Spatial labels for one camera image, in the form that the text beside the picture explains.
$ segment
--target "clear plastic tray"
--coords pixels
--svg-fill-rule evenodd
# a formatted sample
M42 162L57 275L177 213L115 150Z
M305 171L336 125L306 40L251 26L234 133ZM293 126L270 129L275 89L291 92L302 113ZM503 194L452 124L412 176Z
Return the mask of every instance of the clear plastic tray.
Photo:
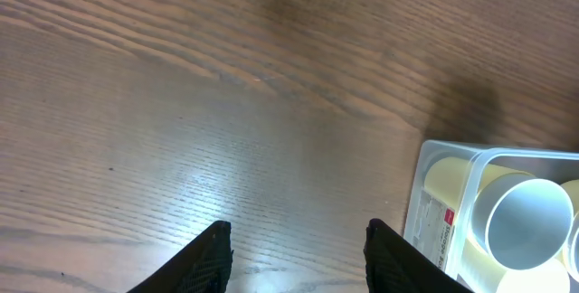
M579 154L576 153L428 140L422 144L416 166L403 235L419 250L421 249L415 242L415 234L422 228L424 216L423 210L419 211L424 192L424 179L430 167L445 157L458 157L470 161L469 166L461 170L464 180L461 188L458 189L460 190L460 205L451 219L451 238L445 241L444 247L445 260L438 264L439 268L453 279L458 277L472 205L479 189L482 172L489 163L529 172L559 184L579 179Z

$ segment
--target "wooden surface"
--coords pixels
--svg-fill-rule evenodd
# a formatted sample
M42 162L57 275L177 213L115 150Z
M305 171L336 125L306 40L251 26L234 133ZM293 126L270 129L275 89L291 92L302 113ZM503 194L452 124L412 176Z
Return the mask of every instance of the wooden surface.
M0 292L365 292L424 137L579 149L576 0L0 0Z

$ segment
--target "white cylindrical cup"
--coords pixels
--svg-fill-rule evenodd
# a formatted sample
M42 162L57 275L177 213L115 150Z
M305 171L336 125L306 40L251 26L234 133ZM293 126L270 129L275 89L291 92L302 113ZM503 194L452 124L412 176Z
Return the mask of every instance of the white cylindrical cup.
M528 270L507 269L499 265L476 243L464 244L459 274L477 293L549 292L568 293L571 280L559 260Z
M532 269L561 250L573 215L571 199L559 184L503 175L479 193L470 228L480 247L501 265Z
M563 246L558 259L564 263L567 271L569 271L569 275L579 282L579 180L573 180L561 184L561 187L563 187L563 189L565 189L569 194L569 197L571 197L575 217L571 234L569 234L569 238Z

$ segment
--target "plastic container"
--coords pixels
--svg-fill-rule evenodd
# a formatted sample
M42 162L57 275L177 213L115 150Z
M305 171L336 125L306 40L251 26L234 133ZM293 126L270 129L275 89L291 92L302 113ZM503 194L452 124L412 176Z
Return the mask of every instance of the plastic container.
M446 194L437 195L425 188L426 175L447 157L465 162L455 168ZM499 168L485 172L488 165ZM416 166L404 238L456 279L479 185L509 173L528 173L562 184L579 179L579 154L428 140Z

